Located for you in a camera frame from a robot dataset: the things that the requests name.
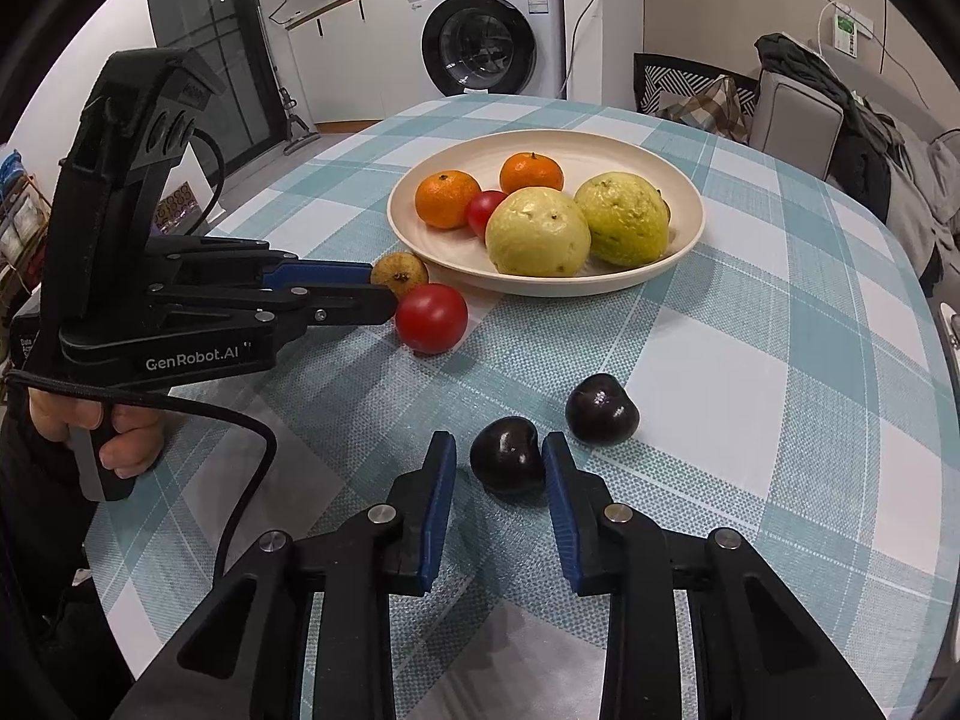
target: washing machine door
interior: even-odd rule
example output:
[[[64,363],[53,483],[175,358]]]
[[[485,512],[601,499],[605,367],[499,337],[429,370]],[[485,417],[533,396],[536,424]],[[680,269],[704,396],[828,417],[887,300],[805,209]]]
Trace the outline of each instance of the washing machine door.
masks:
[[[503,0],[445,0],[424,27],[424,65],[448,97],[515,95],[530,79],[536,39],[525,16]]]

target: black plum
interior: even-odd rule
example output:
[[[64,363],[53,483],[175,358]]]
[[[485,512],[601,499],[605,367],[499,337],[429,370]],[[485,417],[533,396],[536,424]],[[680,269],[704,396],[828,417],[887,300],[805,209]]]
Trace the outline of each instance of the black plum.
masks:
[[[634,435],[640,412],[613,376],[594,373],[566,399],[566,424],[582,442],[610,446]]]
[[[494,495],[524,495],[544,489],[546,469],[536,442],[536,425],[522,416],[491,422],[473,440],[470,467]]]

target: metal screw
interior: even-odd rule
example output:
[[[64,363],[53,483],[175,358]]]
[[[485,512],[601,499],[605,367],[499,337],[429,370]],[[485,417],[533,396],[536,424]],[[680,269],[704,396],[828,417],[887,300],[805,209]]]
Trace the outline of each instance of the metal screw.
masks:
[[[287,545],[287,535],[282,531],[267,531],[256,545],[264,552],[277,552]]]
[[[382,525],[384,522],[391,522],[397,516],[397,510],[389,503],[378,503],[371,506],[367,512],[367,519],[376,525]]]
[[[634,510],[625,503],[611,503],[603,509],[603,516],[610,522],[630,522]]]
[[[724,549],[736,549],[743,543],[743,536],[733,528],[720,528],[713,534],[713,540]]]

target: guava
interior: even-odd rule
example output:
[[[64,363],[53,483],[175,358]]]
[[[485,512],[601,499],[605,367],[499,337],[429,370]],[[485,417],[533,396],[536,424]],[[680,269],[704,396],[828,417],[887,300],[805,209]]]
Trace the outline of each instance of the guava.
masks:
[[[624,268],[639,268],[664,256],[670,209],[645,178],[602,173],[577,190],[574,202],[587,219],[594,256]]]
[[[487,253],[501,274],[568,277],[590,252],[590,230],[562,191],[528,187],[511,194],[487,222]]]

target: plate rim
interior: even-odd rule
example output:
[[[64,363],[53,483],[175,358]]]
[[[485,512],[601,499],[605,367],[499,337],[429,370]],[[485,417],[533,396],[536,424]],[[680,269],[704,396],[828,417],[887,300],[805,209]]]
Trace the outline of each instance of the plate rim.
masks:
[[[693,236],[693,238],[685,247],[681,248],[678,251],[675,251],[669,257],[664,257],[664,259],[662,260],[658,260],[648,265],[641,265],[639,268],[632,268],[632,269],[629,269],[628,271],[616,271],[616,272],[613,272],[612,274],[594,274],[590,276],[568,276],[568,277],[517,276],[512,274],[500,274],[499,272],[495,272],[495,271],[493,272],[479,271],[478,269],[470,268],[469,266],[450,264],[447,262],[440,261],[438,258],[425,253],[419,247],[416,247],[415,245],[413,245],[410,241],[408,241],[403,236],[400,230],[397,229],[397,225],[394,223],[394,214],[392,213],[392,209],[394,208],[394,197],[397,194],[397,187],[400,186],[403,180],[408,175],[410,175],[410,173],[414,172],[414,170],[416,170],[420,165],[422,165],[428,159],[433,159],[438,154],[442,154],[444,151],[447,151],[448,148],[456,148],[456,146],[462,146],[463,143],[474,143],[475,141],[484,141],[488,139],[497,138],[500,135],[509,135],[515,132],[523,132],[523,133],[575,132],[578,135],[589,135],[592,138],[600,138],[605,141],[613,141],[613,143],[622,143],[624,146],[630,146],[630,148],[635,148],[638,151],[643,151],[645,154],[648,154],[649,156],[653,157],[659,162],[664,163],[664,165],[669,167],[670,170],[673,170],[673,172],[675,172],[677,175],[680,175],[680,177],[682,177],[683,180],[685,180],[685,182],[689,184],[690,189],[693,189],[693,193],[695,194],[695,196],[697,197],[697,200],[699,200],[699,203],[700,203],[700,211],[701,211],[700,227],[697,229],[696,234]],[[700,193],[700,190],[697,189],[697,185],[690,180],[690,177],[685,172],[680,170],[679,167],[674,165],[669,160],[664,159],[664,157],[661,157],[659,154],[656,154],[653,151],[650,151],[649,148],[644,148],[643,146],[637,146],[636,143],[630,143],[629,141],[622,141],[620,138],[611,138],[608,135],[599,135],[594,132],[580,132],[579,130],[576,130],[576,129],[558,129],[558,128],[541,127],[538,129],[508,129],[508,130],[504,130],[503,132],[491,132],[491,133],[488,133],[487,135],[479,135],[476,138],[468,138],[466,141],[459,141],[459,143],[455,143],[453,146],[447,146],[446,148],[442,148],[440,151],[437,151],[436,153],[433,153],[428,157],[424,157],[424,159],[421,159],[421,161],[417,162],[416,165],[411,166],[410,169],[407,170],[407,172],[405,172],[400,177],[399,180],[397,180],[397,183],[395,183],[394,187],[390,190],[390,196],[387,198],[387,222],[390,224],[390,228],[392,229],[392,231],[394,231],[394,235],[397,236],[397,239],[400,239],[400,242],[403,245],[405,245],[405,247],[407,247],[408,250],[411,250],[412,252],[414,252],[416,256],[421,257],[422,259],[427,260],[431,263],[434,263],[435,265],[438,265],[441,268],[448,269],[449,271],[459,272],[459,274],[467,274],[468,276],[473,276],[475,278],[497,279],[500,281],[515,283],[515,284],[558,284],[558,283],[605,284],[608,281],[618,281],[620,279],[626,279],[630,276],[643,274],[645,271],[648,271],[648,269],[662,269],[663,271],[665,271],[667,268],[670,268],[671,266],[673,266],[676,261],[680,260],[680,258],[687,255],[688,252],[690,252],[690,250],[692,250],[693,247],[695,247],[695,245],[699,244],[700,239],[703,237],[704,228],[706,228],[707,226],[707,204],[704,203],[704,196]]]

